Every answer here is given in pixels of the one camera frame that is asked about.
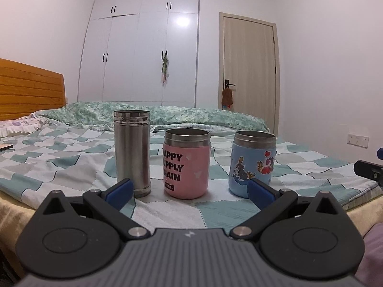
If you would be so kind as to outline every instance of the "wardrobe door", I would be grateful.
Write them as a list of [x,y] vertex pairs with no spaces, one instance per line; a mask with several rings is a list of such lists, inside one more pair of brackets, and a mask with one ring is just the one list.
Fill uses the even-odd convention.
[[132,101],[162,101],[161,71],[167,18],[167,12],[140,14],[131,87]]
[[142,0],[140,13],[167,12],[170,8],[170,0]]
[[170,0],[170,13],[198,14],[199,0]]
[[116,0],[113,16],[139,14],[142,0]]
[[170,13],[166,50],[168,76],[163,104],[195,104],[198,14]]
[[131,100],[135,37],[139,15],[114,17],[108,42],[102,101]]
[[116,0],[95,0],[90,19],[99,19],[113,16]]
[[82,53],[79,101],[101,101],[112,18],[89,22]]

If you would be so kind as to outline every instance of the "wooden headboard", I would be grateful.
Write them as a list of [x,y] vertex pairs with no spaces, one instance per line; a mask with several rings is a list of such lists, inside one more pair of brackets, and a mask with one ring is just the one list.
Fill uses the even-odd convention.
[[62,74],[0,58],[0,121],[65,103]]

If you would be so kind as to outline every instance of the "bed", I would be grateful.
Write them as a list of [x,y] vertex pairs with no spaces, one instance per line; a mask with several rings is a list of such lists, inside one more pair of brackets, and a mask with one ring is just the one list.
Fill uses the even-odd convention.
[[[15,243],[49,191],[60,189],[67,196],[78,196],[91,188],[104,190],[116,183],[114,110],[151,112],[152,192],[126,204],[121,210],[125,215],[150,231],[156,227],[219,227],[228,231],[258,211],[249,200],[231,194],[227,180],[235,131],[265,131],[263,120],[214,109],[106,102],[79,102],[63,107],[62,75],[4,60],[0,61],[0,72],[0,87],[18,96],[3,99],[0,95],[1,118],[27,115],[42,123],[32,133],[0,139],[0,143],[14,145],[13,149],[0,152],[0,246],[20,276],[22,271],[11,261],[15,259]],[[44,89],[41,83],[49,86]],[[165,130],[172,127],[198,127],[211,132],[209,187],[198,199],[177,200],[163,190],[162,144]],[[355,176],[351,163],[281,138],[277,141],[271,186],[278,190],[290,188],[306,196],[323,189],[331,191],[362,235],[383,221],[382,189],[376,182]]]

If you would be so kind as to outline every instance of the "white wall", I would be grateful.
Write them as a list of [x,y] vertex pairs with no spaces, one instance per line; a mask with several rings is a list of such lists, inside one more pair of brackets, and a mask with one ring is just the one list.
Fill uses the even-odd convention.
[[0,0],[0,57],[64,75],[69,102],[77,86],[94,0]]
[[274,0],[200,0],[197,107],[218,106],[220,12],[276,21]]
[[[276,0],[282,138],[350,162],[383,147],[383,0]],[[369,136],[368,149],[347,134]]]

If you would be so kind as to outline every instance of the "electrical outlet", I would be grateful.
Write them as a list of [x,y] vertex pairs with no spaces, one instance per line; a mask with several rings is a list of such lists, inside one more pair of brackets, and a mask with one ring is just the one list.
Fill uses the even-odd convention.
[[353,134],[347,135],[347,143],[354,146],[360,146],[362,148],[368,148],[369,137],[366,136],[357,136]]

